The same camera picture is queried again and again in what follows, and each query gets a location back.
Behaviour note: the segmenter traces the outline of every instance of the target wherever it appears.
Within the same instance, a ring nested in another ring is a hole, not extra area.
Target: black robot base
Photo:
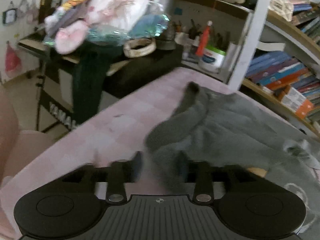
[[[300,239],[306,208],[295,194],[239,166],[211,167],[206,162],[177,160],[177,172],[195,183],[187,195],[132,195],[124,183],[135,182],[142,167],[137,152],[109,167],[86,165],[26,195],[14,217],[22,240],[245,240]],[[214,199],[212,182],[226,193]],[[96,182],[107,182],[105,200]]]

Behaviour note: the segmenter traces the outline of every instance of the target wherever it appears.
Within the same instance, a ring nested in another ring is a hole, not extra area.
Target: yellow item
[[[260,169],[260,168],[247,168],[247,171],[250,171],[262,178],[264,178],[267,174],[267,171],[264,169]]]

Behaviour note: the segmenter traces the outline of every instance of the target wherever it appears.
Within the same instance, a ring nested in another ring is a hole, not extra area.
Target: bracelet
[[[141,49],[132,49],[137,46],[145,46]],[[156,41],[152,39],[136,39],[127,41],[123,46],[124,55],[128,58],[142,57],[156,50]]]

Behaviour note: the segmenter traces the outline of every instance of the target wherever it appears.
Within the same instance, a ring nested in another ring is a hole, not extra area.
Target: blue book
[[[301,69],[305,68],[303,63],[298,62],[295,63],[289,67],[285,67],[283,69],[280,69],[278,72],[272,74],[271,76],[265,77],[259,81],[259,84],[261,86],[266,86],[274,81],[279,80],[280,78],[284,78],[287,75],[293,74]]]
[[[247,72],[246,77],[250,77],[255,74],[258,74],[259,72],[264,71],[265,69],[267,69],[270,66],[281,64],[291,58],[292,58],[291,56],[289,56],[288,54],[286,54],[284,52],[284,54],[280,54],[277,57],[272,57],[264,62],[257,63],[254,65],[254,67],[252,69],[250,69],[250,67],[249,67],[249,71]]]
[[[300,3],[295,4],[293,7],[294,12],[301,12],[301,11],[307,11],[312,9],[312,6],[309,3]]]
[[[310,28],[312,28],[314,25],[316,25],[318,22],[320,21],[320,17],[317,17],[316,19],[314,19],[313,21],[311,21],[310,23],[308,23],[306,26],[304,26],[301,31],[303,33],[305,33],[307,30],[309,30]]]
[[[313,89],[313,90],[311,90],[311,91],[308,91],[308,92],[306,92],[306,93],[303,93],[303,95],[304,95],[305,97],[308,97],[308,96],[317,94],[317,93],[319,93],[319,92],[320,92],[320,88],[317,88],[317,89]]]
[[[294,87],[295,89],[299,89],[299,88],[302,88],[303,86],[311,85],[312,83],[316,83],[316,82],[319,82],[316,76],[309,76],[304,79],[301,79],[298,82],[291,84],[291,86]]]
[[[254,59],[251,60],[250,66],[251,66],[251,65],[254,65],[254,64],[257,64],[257,63],[259,63],[259,62],[265,61],[265,60],[267,60],[267,59],[269,59],[269,58],[271,58],[271,57],[274,57],[274,56],[280,54],[280,52],[281,52],[281,51],[271,51],[271,52],[268,52],[268,53],[266,53],[266,54],[263,54],[263,55],[261,55],[261,56],[259,56],[259,57],[255,57]]]

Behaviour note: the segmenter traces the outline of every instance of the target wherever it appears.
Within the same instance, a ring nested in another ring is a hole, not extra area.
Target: white shelf post
[[[244,40],[242,50],[228,81],[228,86],[233,91],[237,91],[240,88],[255,53],[267,18],[269,4],[270,0],[258,0],[257,2],[248,34]]]

